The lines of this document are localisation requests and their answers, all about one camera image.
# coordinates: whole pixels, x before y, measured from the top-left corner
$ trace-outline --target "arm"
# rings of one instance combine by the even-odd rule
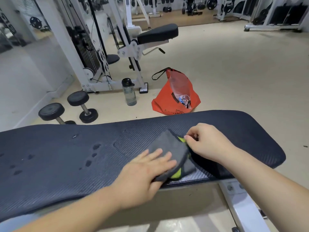
[[[185,136],[197,154],[227,168],[280,232],[309,230],[309,190],[235,147],[212,125],[192,127]]]
[[[152,180],[176,165],[168,152],[157,158],[162,149],[141,153],[123,167],[118,178],[109,187],[71,205],[45,215],[20,228],[17,232],[91,232],[118,210],[135,207],[151,200],[162,185]]]

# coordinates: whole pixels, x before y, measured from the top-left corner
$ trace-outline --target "beige floor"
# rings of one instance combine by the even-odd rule
[[[137,105],[127,106],[121,92],[90,94],[86,105],[99,112],[92,124],[161,116],[152,110],[151,101],[166,78],[152,81],[151,75],[169,66],[191,80],[201,99],[196,112],[233,109],[252,115],[287,155],[277,170],[309,188],[309,148],[304,147],[309,146],[309,35],[244,32],[244,25],[238,21],[179,28],[179,36],[161,47],[165,55],[155,51],[140,61],[149,93],[137,93]],[[108,53],[116,52],[112,39],[106,45]],[[111,65],[110,71],[114,79],[134,77],[128,59]],[[75,82],[55,101],[66,109],[64,120],[82,124],[81,108],[70,107],[66,101],[77,90],[80,86]],[[43,123],[47,122],[37,119],[33,124]],[[160,191],[151,203],[116,214],[104,228],[125,226],[106,231],[144,232],[149,222],[154,224],[148,232],[230,232],[235,226],[218,185],[202,184]]]

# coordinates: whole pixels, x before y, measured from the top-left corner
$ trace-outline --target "dumbbell handle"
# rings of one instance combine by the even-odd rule
[[[57,117],[56,121],[58,121],[58,123],[61,125],[65,125],[64,121],[60,117]]]
[[[80,106],[81,106],[82,109],[84,110],[85,116],[89,116],[89,115],[90,115],[90,112],[88,111],[87,107],[86,107],[84,104],[82,104],[82,105],[80,105]]]

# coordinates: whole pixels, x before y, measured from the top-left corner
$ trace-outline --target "bench leg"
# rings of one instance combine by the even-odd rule
[[[241,232],[270,232],[255,203],[236,179],[222,180],[219,186]]]

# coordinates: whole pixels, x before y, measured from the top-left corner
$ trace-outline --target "baseboard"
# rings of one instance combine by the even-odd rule
[[[59,98],[72,84],[74,78],[70,75],[56,91],[47,92],[44,97],[34,105],[30,111],[13,127],[14,129],[30,125],[37,117],[39,110],[48,105],[53,98]]]

